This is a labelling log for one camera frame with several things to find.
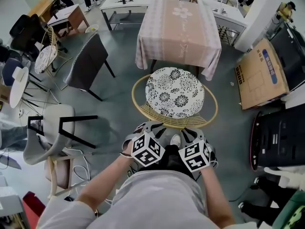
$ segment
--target blue label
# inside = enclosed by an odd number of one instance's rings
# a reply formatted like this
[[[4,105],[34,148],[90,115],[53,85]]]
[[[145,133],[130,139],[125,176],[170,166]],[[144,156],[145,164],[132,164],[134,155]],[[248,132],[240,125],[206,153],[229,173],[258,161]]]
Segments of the blue label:
[[[263,55],[264,55],[267,67],[269,69],[269,73],[271,75],[272,83],[277,84],[277,77],[276,77],[276,74],[275,74],[275,70],[273,68],[272,62],[270,60],[269,54],[268,54],[266,49],[263,49]]]

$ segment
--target cardboard box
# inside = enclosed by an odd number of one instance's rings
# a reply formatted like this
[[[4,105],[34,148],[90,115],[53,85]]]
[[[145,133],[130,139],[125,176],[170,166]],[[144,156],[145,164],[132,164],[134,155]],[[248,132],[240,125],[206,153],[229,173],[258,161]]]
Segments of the cardboard box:
[[[242,109],[263,106],[289,93],[281,62],[265,38],[242,57],[235,73]]]

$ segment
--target pink tablecloth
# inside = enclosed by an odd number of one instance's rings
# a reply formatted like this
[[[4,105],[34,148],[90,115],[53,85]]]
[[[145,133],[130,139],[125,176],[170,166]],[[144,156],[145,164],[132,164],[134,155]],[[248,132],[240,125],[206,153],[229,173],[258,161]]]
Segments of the pink tablecloth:
[[[147,59],[205,68],[210,81],[221,53],[213,12],[209,7],[179,0],[152,0],[138,35],[135,63],[147,69]]]

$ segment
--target gray t-shirt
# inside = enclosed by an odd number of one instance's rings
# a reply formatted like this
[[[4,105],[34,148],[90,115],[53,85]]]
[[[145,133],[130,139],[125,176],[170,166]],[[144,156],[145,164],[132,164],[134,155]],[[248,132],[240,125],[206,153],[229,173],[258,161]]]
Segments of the gray t-shirt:
[[[56,205],[52,199],[38,223],[41,229],[218,229],[205,215],[200,187],[169,170],[141,171],[122,185],[111,208],[99,218],[86,204]],[[227,229],[255,229],[251,222]]]

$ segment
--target concrete floor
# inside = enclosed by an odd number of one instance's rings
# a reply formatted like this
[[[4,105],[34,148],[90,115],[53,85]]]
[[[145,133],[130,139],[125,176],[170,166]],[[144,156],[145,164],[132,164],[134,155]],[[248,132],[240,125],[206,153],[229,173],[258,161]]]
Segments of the concrete floor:
[[[98,115],[98,120],[77,123],[75,130],[77,136],[97,145],[97,153],[88,158],[91,175],[94,176],[105,169],[118,156],[124,137],[130,134],[137,125],[147,121],[134,107],[131,90],[134,83],[149,72],[138,69],[134,63],[139,26],[134,29],[116,30],[110,33],[104,25],[98,8],[93,8],[87,13],[86,17],[90,24],[99,21],[102,25],[100,26],[99,34],[109,53],[107,61],[116,75],[116,78],[112,78],[107,68],[103,66],[91,87],[91,90],[104,101],[99,102],[88,93],[71,87],[67,87],[60,92],[46,74],[39,75],[39,77],[43,80],[44,85],[53,90],[60,102],[72,105],[75,108],[76,115]],[[71,57],[77,55],[87,37],[88,35],[80,35],[70,37],[70,39],[68,37],[66,41],[63,41],[63,45],[68,48]],[[216,148],[216,155],[219,161],[219,167],[216,172],[226,197],[229,200],[238,198],[231,205],[239,223],[253,220],[241,214],[237,208],[240,201],[247,199],[257,205],[266,205],[267,203],[265,195],[259,191],[247,191],[240,197],[245,189],[251,185],[254,178],[260,174],[253,172],[249,164],[251,125],[259,110],[241,110],[238,84],[234,74],[235,63],[241,56],[241,52],[223,45],[213,80],[208,82],[202,75],[199,76],[199,80],[213,92],[218,102],[219,112],[217,117],[212,123],[204,127],[203,131],[209,143]],[[72,60],[66,63],[56,76],[56,82],[60,87],[64,86],[62,80],[69,73],[71,64]],[[194,72],[190,67],[171,62],[157,62],[155,69],[162,67],[179,67]],[[34,94],[35,98],[41,101],[46,97],[44,93],[37,90],[28,90],[28,92]],[[136,92],[136,98],[139,103],[144,103],[144,85],[139,87]],[[18,118],[19,109],[25,111],[21,119]],[[42,113],[42,108],[37,108],[37,110]],[[213,115],[214,110],[212,98],[206,94],[201,114],[208,119]],[[260,110],[269,112],[272,111],[272,108],[263,107]],[[1,112],[2,119],[6,118],[15,123],[15,125],[26,125],[27,116],[34,114],[34,111],[25,105],[18,106],[15,109],[10,109],[9,106],[4,105]],[[73,147],[82,149],[85,152],[91,151],[87,147],[76,144],[73,144]],[[26,165],[20,152],[12,153],[10,157],[18,161],[22,170],[10,167],[3,170],[8,184],[14,187],[21,197],[27,191],[32,191],[37,194],[37,197],[43,203],[47,203],[50,182],[44,177],[44,164]],[[84,165],[84,161],[81,159],[76,160],[74,164]],[[85,177],[83,170],[77,168],[76,171],[82,177]],[[127,176],[124,174],[116,188],[119,188],[126,178]],[[73,182],[79,182],[79,179],[73,176]],[[100,211],[104,213],[108,208],[109,205],[103,203]]]

